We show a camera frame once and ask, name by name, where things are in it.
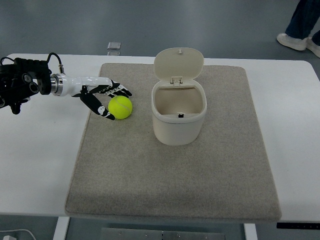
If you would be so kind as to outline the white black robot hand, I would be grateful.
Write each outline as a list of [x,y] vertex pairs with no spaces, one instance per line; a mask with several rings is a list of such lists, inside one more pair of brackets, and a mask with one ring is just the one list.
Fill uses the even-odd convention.
[[110,98],[117,96],[131,97],[132,93],[122,84],[107,77],[69,77],[64,74],[56,75],[57,89],[52,93],[56,96],[70,95],[80,100],[96,115],[114,120],[111,114],[95,94],[106,95]]

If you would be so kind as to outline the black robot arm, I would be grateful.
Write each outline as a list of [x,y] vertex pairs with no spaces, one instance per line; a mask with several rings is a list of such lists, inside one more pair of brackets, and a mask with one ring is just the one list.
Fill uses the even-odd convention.
[[0,107],[9,106],[13,114],[21,112],[21,105],[30,97],[58,94],[62,91],[63,81],[49,69],[51,56],[58,60],[59,73],[64,73],[61,58],[54,52],[47,60],[2,57],[0,59]]

